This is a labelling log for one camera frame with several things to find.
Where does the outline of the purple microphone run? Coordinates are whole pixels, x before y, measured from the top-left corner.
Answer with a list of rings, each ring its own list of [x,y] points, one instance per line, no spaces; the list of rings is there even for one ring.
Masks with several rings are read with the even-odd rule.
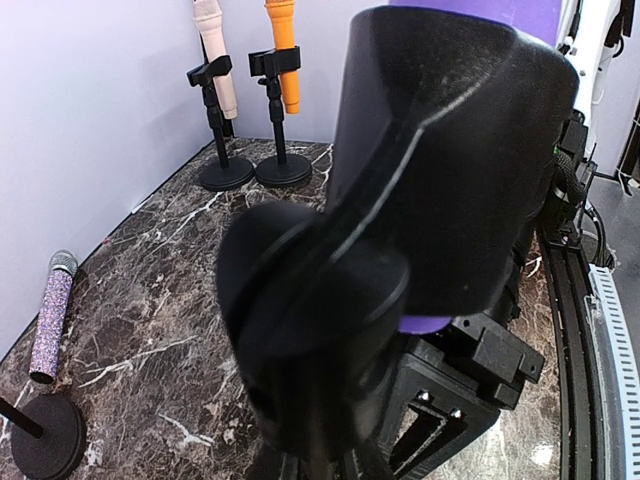
[[[417,7],[502,23],[555,46],[563,2],[560,0],[395,0],[394,7]]]

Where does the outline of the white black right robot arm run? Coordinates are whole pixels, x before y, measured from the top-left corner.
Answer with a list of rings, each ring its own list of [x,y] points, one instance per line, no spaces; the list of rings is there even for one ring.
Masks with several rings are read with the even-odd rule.
[[[401,323],[406,335],[395,414],[379,444],[399,479],[420,479],[513,409],[537,382],[543,356],[507,328],[533,237],[547,268],[561,407],[564,479],[639,475],[639,367],[611,274],[603,220],[588,201],[595,174],[591,110],[600,69],[631,31],[631,1],[579,1],[559,23],[540,1],[436,1],[436,10],[510,25],[557,46],[577,69],[574,110],[554,150],[555,176],[539,217],[515,245],[499,300],[484,312]]]

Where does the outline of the black stand holding purple microphone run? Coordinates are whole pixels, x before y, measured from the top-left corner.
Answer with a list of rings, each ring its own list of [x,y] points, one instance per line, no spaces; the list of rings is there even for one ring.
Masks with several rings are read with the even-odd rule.
[[[399,479],[376,431],[412,317],[499,300],[543,208],[579,78],[511,26],[381,6],[351,23],[323,211],[261,204],[221,242],[217,298],[262,434],[252,479]]]

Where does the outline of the black front table rail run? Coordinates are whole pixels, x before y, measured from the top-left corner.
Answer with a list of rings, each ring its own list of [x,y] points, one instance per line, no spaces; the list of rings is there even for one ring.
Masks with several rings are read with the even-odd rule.
[[[538,241],[557,348],[562,479],[605,476],[603,407],[586,301],[593,293],[575,229],[560,237],[540,226]]]

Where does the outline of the black stand holding orange microphone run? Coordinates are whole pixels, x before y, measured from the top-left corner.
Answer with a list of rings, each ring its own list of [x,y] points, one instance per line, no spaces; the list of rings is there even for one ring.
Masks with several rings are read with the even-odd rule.
[[[294,48],[294,66],[301,67],[300,48]],[[273,126],[276,154],[263,159],[255,169],[256,180],[270,188],[287,188],[305,183],[312,174],[308,158],[288,153],[285,145],[285,108],[282,102],[280,74],[283,64],[276,49],[248,54],[249,70],[252,77],[258,77],[258,84],[266,89],[269,117]]]

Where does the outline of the rhinestone silver-head microphone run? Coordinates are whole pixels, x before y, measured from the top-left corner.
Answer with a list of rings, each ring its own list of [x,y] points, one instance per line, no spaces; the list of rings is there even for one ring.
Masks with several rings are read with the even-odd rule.
[[[44,295],[37,316],[29,376],[48,385],[57,377],[60,342],[78,262],[68,250],[59,250],[51,258]]]

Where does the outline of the orange microphone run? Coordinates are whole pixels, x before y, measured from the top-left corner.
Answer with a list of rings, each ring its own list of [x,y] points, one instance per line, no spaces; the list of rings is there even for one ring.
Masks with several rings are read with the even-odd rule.
[[[287,114],[295,115],[300,111],[299,79],[294,66],[294,0],[267,0],[265,8],[272,25],[274,45],[283,67],[280,74],[282,98]]]

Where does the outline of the black stand holding blue microphone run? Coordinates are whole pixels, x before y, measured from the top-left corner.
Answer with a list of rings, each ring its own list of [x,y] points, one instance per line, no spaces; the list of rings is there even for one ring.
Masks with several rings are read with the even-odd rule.
[[[81,463],[86,423],[69,398],[39,395],[23,411],[2,398],[1,415],[12,424],[12,457],[28,479],[68,479]]]

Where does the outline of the black stand holding white microphone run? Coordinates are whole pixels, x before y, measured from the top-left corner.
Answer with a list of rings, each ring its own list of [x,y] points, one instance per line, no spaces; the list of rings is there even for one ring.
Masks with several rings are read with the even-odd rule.
[[[237,189],[250,182],[255,175],[254,165],[249,160],[229,158],[225,146],[223,113],[214,80],[229,74],[231,69],[230,56],[222,55],[187,73],[190,85],[199,86],[202,90],[208,124],[214,136],[218,162],[206,166],[199,176],[200,185],[213,192]]]

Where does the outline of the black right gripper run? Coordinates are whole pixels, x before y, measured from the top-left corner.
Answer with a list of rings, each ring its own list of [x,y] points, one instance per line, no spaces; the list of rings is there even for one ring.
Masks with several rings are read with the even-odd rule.
[[[435,334],[398,334],[398,370],[376,431],[396,475],[427,475],[514,409],[537,383],[543,356],[485,314]]]

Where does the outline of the cream white microphone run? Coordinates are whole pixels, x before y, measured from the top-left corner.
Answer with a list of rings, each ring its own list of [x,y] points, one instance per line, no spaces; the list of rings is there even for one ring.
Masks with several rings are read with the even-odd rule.
[[[213,62],[227,54],[223,34],[223,13],[217,0],[194,0],[194,21],[199,30],[207,59]],[[224,117],[233,120],[238,115],[235,89],[231,73],[214,80]]]

